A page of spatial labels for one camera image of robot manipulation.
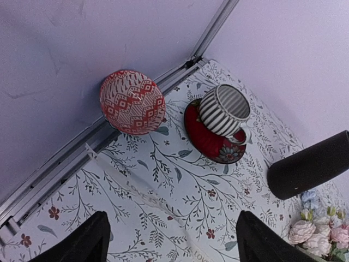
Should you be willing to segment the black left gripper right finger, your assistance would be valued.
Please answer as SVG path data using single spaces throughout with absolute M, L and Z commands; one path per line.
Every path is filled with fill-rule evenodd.
M 250 211 L 241 211 L 236 224 L 240 261 L 314 261 L 284 241 Z

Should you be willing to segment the green paper flower bouquet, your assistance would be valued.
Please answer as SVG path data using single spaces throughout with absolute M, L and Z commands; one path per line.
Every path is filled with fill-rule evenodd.
M 300 195 L 300 219 L 290 226 L 288 242 L 316 261 L 348 261 L 348 213 L 323 202 L 312 189 Z

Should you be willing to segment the red floral saucer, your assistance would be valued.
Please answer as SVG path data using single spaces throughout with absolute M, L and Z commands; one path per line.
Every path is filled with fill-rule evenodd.
M 239 161 L 246 145 L 237 145 L 229 139 L 212 133 L 200 120 L 198 107 L 201 99 L 192 100 L 184 112 L 184 127 L 193 146 L 208 159 L 219 164 Z

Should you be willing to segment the aluminium frame rail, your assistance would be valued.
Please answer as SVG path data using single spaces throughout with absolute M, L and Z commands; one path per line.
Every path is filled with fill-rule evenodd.
M 203 67 L 207 61 L 203 58 L 204 52 L 237 3 L 237 1 L 223 1 L 189 58 L 155 79 L 163 95 L 167 95 L 188 76 Z M 21 229 L 23 221 L 73 173 L 86 164 L 88 159 L 85 144 L 91 145 L 94 150 L 100 152 L 119 135 L 120 132 L 101 116 L 31 173 L 29 178 L 25 179 L 1 205 L 1 244 L 11 240 Z

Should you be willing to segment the black tall vase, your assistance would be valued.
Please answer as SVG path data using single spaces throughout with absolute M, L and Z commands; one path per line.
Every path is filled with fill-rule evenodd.
M 348 131 L 342 131 L 273 163 L 267 171 L 270 191 L 286 200 L 348 170 Z

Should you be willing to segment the black white striped cup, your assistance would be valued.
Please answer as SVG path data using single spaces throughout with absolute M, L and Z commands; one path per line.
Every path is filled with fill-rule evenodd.
M 212 133 L 236 145 L 251 142 L 252 131 L 247 125 L 250 104 L 235 87 L 222 84 L 210 90 L 202 97 L 198 112 L 200 120 Z

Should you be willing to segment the red patterned bowl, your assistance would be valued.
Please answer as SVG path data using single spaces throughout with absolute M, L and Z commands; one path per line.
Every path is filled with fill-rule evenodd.
M 101 84 L 101 110 L 111 126 L 130 135 L 155 131 L 165 117 L 166 105 L 156 83 L 134 70 L 119 70 Z

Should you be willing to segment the floral patterned table mat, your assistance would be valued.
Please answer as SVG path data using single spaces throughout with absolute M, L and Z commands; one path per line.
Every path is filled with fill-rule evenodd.
M 201 154 L 184 131 L 185 107 L 220 84 L 250 101 L 252 144 L 236 163 L 218 164 Z M 243 83 L 216 61 L 207 62 L 165 97 L 166 117 L 147 135 L 119 135 L 101 157 L 128 175 L 142 176 L 170 206 L 169 213 L 127 198 L 116 180 L 87 163 L 67 180 L 1 248 L 5 261 L 29 261 L 59 243 L 94 211 L 111 224 L 108 261 L 188 261 L 182 232 L 189 231 L 215 261 L 237 261 L 235 223 L 250 210 L 281 237 L 300 218 L 300 197 L 279 200 L 267 187 L 267 166 L 303 148 Z

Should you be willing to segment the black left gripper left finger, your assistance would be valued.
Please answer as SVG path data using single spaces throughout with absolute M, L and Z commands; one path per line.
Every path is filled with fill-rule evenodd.
M 107 213 L 97 211 L 64 240 L 31 261 L 106 261 L 109 242 L 110 224 Z

